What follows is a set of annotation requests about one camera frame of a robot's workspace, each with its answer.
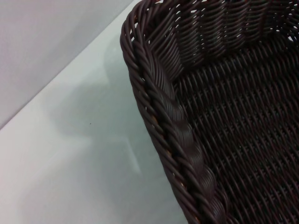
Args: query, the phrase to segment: brown wicker basket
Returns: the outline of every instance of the brown wicker basket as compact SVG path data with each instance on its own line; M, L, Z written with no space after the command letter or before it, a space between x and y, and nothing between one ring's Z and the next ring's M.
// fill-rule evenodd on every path
M144 0L121 48L189 223L299 223L299 7Z

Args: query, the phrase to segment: woven weave pattern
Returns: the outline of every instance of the woven weave pattern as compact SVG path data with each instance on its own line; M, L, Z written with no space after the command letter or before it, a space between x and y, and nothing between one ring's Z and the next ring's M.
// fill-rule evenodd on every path
M189 223L299 222L299 7L143 0L121 48Z

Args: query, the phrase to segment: white surface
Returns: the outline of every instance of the white surface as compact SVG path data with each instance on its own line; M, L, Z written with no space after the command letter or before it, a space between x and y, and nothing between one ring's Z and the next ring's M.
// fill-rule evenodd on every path
M1 224L186 223L122 58L133 6L0 130Z
M0 128L132 0L0 0Z

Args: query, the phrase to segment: basket bottom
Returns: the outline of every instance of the basket bottom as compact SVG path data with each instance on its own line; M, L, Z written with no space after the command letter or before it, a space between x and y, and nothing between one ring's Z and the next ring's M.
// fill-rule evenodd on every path
M234 223L299 222L298 59L273 36L175 85Z

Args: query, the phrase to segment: gray wall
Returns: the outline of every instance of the gray wall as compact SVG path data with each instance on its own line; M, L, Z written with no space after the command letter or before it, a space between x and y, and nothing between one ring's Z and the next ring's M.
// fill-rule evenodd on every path
M0 128L132 0L0 0Z

